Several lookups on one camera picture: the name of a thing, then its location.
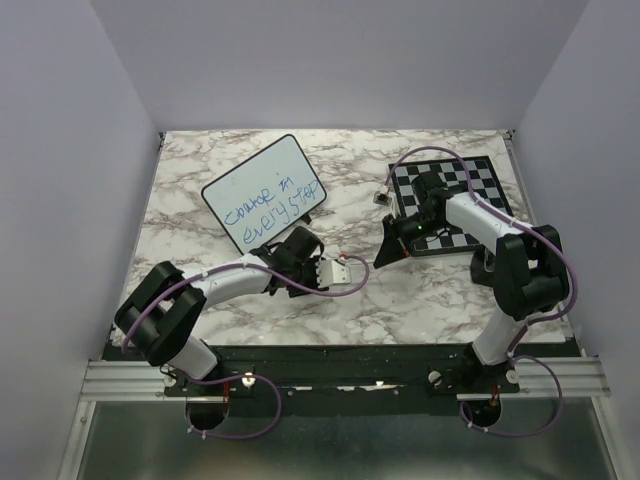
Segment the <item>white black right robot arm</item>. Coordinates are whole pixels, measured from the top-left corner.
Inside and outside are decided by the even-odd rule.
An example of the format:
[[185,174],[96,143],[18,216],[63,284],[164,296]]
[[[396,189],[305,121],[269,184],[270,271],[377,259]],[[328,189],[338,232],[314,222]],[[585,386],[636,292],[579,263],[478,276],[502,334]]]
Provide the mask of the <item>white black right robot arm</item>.
[[557,230],[521,223],[492,206],[468,185],[447,186],[435,172],[412,182],[417,211],[409,216],[386,215],[383,240],[374,260],[376,269],[411,256],[417,241],[456,227],[476,239],[493,256],[489,286],[496,308],[482,333],[471,343],[476,358],[460,367],[460,379],[480,392],[496,380],[494,365],[508,354],[537,313],[552,311],[570,293],[569,272]]

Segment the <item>black framed whiteboard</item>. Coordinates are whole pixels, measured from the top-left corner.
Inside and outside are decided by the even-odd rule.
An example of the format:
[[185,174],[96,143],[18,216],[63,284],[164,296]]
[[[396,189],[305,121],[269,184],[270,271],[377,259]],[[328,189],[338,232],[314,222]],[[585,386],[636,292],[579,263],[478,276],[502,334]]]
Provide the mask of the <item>black framed whiteboard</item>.
[[246,254],[302,220],[327,191],[298,140],[286,134],[205,185],[201,197]]

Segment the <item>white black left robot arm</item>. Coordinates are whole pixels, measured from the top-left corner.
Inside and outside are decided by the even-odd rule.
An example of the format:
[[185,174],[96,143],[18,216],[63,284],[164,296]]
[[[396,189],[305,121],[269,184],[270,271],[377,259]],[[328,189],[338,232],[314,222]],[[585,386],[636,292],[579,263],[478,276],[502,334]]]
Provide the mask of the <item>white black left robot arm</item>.
[[263,245],[235,261],[187,273],[169,261],[156,264],[114,316],[133,346],[152,366],[168,365],[187,374],[201,395],[214,393],[222,380],[219,356],[193,335],[201,313],[236,297],[285,288],[293,298],[320,288],[317,267],[324,244],[298,226],[282,242]]

